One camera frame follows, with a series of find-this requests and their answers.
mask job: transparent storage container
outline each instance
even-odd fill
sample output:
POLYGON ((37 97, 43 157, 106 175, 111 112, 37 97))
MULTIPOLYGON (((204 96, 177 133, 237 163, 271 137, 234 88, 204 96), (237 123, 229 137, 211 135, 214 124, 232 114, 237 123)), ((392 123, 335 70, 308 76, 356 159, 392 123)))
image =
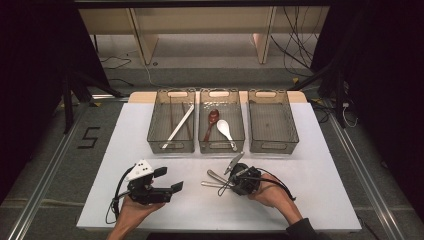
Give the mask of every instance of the transparent storage container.
POLYGON ((252 153, 293 153, 299 143, 286 90, 248 92, 249 140, 252 153))
POLYGON ((243 151, 245 134, 243 115, 238 89, 203 88, 200 90, 199 103, 199 146, 201 153, 234 153, 243 151), (230 135, 237 147, 233 150, 231 142, 219 132, 217 123, 212 125, 209 140, 205 135, 209 127, 209 113, 217 109, 219 119, 228 122, 230 135))
POLYGON ((196 89, 159 89, 156 94, 147 142, 153 153, 194 152, 195 109, 181 125, 172 140, 171 134, 190 107, 196 106, 196 89))

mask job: spoon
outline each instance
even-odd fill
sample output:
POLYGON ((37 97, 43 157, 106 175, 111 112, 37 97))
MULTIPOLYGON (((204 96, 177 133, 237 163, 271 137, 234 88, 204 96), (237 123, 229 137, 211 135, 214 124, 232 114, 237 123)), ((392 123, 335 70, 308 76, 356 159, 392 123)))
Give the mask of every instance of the spoon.
POLYGON ((218 111, 218 109, 213 109, 213 110, 209 113, 208 120, 209 120, 209 127, 208 127, 208 130, 206 131, 205 138, 203 139, 203 141, 204 141, 204 142, 209 141, 209 135, 211 134, 212 126, 213 126, 216 122, 218 122, 218 120, 219 120, 219 111, 218 111))
POLYGON ((230 141, 231 147, 233 148, 233 151, 234 152, 237 151, 237 146, 236 146, 236 143, 233 141, 233 138, 231 137, 230 126, 228 126, 227 121, 225 121, 225 120, 219 120, 216 126, 218 127, 218 130, 224 136, 226 136, 227 139, 230 141))

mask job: human hand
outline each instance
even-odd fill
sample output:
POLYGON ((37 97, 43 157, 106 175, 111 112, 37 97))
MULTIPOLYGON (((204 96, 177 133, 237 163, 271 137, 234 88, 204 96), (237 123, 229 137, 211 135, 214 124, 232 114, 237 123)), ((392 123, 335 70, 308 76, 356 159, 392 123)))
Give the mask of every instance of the human hand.
MULTIPOLYGON (((262 174, 261 177, 278 182, 278 179, 268 173, 262 174)), ((296 204, 290 199, 286 191, 274 183, 261 181, 258 191, 248 195, 248 198, 265 206, 277 208, 290 225, 303 219, 296 204)))
POLYGON ((108 240, 124 239, 125 236, 140 225, 147 216, 163 206, 165 206, 165 203, 142 205, 133 201, 128 195, 125 196, 121 212, 119 213, 115 227, 108 236, 108 240))

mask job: sleeve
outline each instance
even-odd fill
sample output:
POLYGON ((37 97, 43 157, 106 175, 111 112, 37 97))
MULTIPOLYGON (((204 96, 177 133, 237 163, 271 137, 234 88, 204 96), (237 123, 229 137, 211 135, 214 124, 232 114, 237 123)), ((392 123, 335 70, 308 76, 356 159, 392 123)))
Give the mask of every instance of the sleeve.
POLYGON ((323 233, 317 234, 308 218, 298 221, 286 230, 292 240, 331 240, 323 233))

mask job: floor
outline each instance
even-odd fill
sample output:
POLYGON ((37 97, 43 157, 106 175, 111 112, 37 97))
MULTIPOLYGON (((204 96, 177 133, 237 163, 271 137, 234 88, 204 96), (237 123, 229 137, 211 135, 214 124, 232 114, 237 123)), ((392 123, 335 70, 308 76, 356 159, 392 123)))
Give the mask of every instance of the floor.
MULTIPOLYGON (((289 35, 273 36, 286 49, 289 35)), ((304 36, 305 48, 313 53, 315 35, 304 36)), ((310 60, 291 44, 285 56, 271 42, 267 63, 259 64, 252 36, 163 35, 149 66, 141 64, 132 36, 97 36, 99 58, 112 88, 131 93, 160 87, 289 88, 297 78, 311 72, 310 60)), ((319 81, 303 92, 312 100, 322 132, 330 148, 351 203, 363 222, 363 230, 333 239, 424 239, 424 225, 402 194, 390 171, 384 167, 370 137, 346 112, 349 125, 339 127, 331 113, 331 99, 319 99, 319 81)), ((57 107, 50 127, 31 162, 0 207, 0 239, 106 239, 107 231, 88 232, 75 227, 98 167, 106 151, 122 105, 96 88, 89 104, 74 99, 75 127, 64 130, 64 109, 57 107), (95 147, 87 142, 95 134, 95 147)), ((128 239, 145 239, 135 231, 128 239)))

